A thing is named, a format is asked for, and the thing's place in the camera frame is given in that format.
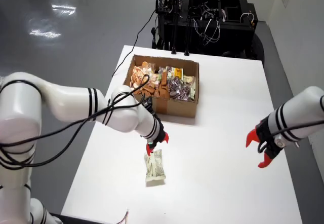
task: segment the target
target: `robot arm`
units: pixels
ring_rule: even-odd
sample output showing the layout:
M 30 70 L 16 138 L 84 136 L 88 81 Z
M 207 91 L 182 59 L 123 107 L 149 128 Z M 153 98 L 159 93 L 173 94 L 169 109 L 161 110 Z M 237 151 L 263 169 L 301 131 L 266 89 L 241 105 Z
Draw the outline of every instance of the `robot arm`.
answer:
M 5 78 L 0 89 L 0 223 L 56 224 L 40 201 L 30 200 L 31 166 L 41 165 L 33 164 L 36 141 L 30 139 L 41 133 L 42 102 L 61 121 L 85 123 L 97 115 L 93 120 L 120 132 L 135 130 L 150 142 L 148 154 L 157 142 L 168 141 L 149 101 L 144 107 L 131 91 L 116 88 L 110 103 L 97 89 L 59 86 L 23 72 Z
M 322 129 L 323 120 L 324 91 L 308 87 L 264 118 L 248 134 L 246 147 L 252 140 L 258 142 L 258 152 L 264 151 L 264 162 L 259 167 L 267 167 L 284 147 L 297 145 L 297 141 Z M 314 122 L 312 126 L 301 126 L 310 122 Z
M 31 74 L 17 72 L 6 77 L 1 88 L 2 110 L 0 111 L 9 111 L 10 115 L 7 115 L 7 118 L 21 116 L 22 104 L 28 106 L 29 99 L 35 100 L 35 96 L 31 93 L 26 94 L 25 98 L 19 98 L 19 95 L 25 93 L 26 90 L 39 94 L 53 115 L 64 122 L 85 119 L 109 106 L 108 101 L 97 89 L 59 86 Z M 112 93 L 111 101 L 117 101 L 129 92 L 131 92 L 130 87 L 120 86 Z M 115 106 L 131 106 L 136 103 L 138 103 L 137 100 L 130 95 Z M 135 130 L 149 142 L 154 143 L 147 146 L 148 154 L 157 142 L 169 139 L 159 118 L 154 117 L 143 105 L 109 111 L 105 115 L 97 116 L 94 120 L 120 132 Z

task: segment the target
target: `concrete floor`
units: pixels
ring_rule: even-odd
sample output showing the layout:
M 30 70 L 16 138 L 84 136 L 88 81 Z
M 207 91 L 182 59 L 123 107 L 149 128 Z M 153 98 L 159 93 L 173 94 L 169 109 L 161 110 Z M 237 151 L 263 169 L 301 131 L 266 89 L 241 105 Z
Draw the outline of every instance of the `concrete floor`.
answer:
M 22 70 L 105 94 L 123 45 L 134 43 L 154 5 L 155 0 L 0 0 L 0 74 Z M 151 46 L 153 23 L 141 33 L 138 46 Z M 278 107 L 292 93 L 267 24 L 260 22 L 256 33 L 265 49 L 272 102 Z M 43 132 L 65 125 L 46 108 L 43 112 Z M 51 212 L 63 208 L 92 127 L 89 123 L 58 160 L 33 170 L 32 195 Z M 35 161 L 59 151 L 73 130 L 40 140 Z M 303 222 L 323 223 L 324 186 L 309 143 L 305 140 L 299 150 L 288 148 L 286 154 Z

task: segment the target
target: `black metal frame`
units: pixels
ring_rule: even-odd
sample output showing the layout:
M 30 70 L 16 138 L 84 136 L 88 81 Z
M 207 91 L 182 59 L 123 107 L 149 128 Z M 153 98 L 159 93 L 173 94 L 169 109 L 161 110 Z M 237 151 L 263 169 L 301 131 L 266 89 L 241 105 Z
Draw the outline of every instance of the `black metal frame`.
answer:
M 222 16 L 221 9 L 226 9 L 226 13 L 229 17 L 235 13 L 236 20 L 226 20 L 223 22 L 220 19 L 221 38 L 217 43 L 210 43 L 202 50 L 197 43 L 198 37 L 193 28 L 193 22 L 191 20 L 191 14 L 189 7 L 197 5 L 197 0 L 180 0 L 182 3 L 181 8 L 177 6 L 174 9 L 176 13 L 167 14 L 159 11 L 158 13 L 158 32 L 160 40 L 157 48 L 169 50 L 169 43 L 172 45 L 172 53 L 176 53 L 176 50 L 185 52 L 185 55 L 189 55 L 190 52 L 208 54 L 208 55 L 222 55 L 225 52 L 241 53 L 242 51 L 251 48 L 252 40 L 254 37 L 255 28 L 258 23 L 258 17 L 255 12 L 253 4 L 249 4 L 247 0 L 212 0 L 216 8 L 219 10 L 219 17 Z M 225 7 L 226 3 L 235 3 L 237 7 Z M 254 22 L 251 23 L 251 18 L 244 16 L 239 21 L 239 17 L 242 13 L 253 13 Z M 208 21 L 197 21 L 199 27 L 206 28 Z M 217 22 L 212 21 L 208 30 L 216 29 Z

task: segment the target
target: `white table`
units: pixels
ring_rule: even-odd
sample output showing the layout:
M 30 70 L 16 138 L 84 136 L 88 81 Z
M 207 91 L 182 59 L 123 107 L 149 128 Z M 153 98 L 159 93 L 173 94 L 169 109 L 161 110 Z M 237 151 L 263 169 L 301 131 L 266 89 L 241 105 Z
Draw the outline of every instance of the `white table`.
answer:
M 130 50 L 124 47 L 119 63 Z M 139 224 L 301 223 L 284 151 L 260 169 L 257 143 L 245 148 L 247 133 L 273 111 L 261 61 L 138 47 L 134 53 L 199 62 L 196 118 L 161 116 L 170 141 L 158 145 L 167 179 L 156 186 L 145 184 L 145 140 L 96 123 L 62 214 L 116 223 L 129 209 L 128 223 Z M 106 98 L 123 83 L 131 58 Z

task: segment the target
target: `cardboard box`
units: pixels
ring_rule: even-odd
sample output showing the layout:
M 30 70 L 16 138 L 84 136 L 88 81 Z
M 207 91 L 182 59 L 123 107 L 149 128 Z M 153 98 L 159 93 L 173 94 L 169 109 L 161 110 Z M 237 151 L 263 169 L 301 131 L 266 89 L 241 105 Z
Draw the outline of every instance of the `cardboard box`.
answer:
M 196 77 L 196 92 L 194 102 L 153 97 L 153 110 L 156 113 L 194 118 L 199 100 L 199 64 L 194 61 L 184 59 L 134 55 L 127 72 L 127 77 L 124 81 L 124 85 L 130 85 L 134 66 L 140 66 L 144 61 L 148 63 L 155 63 L 157 69 L 159 67 L 166 66 L 183 68 L 184 75 Z M 141 95 L 134 96 L 138 101 L 140 101 L 142 98 Z

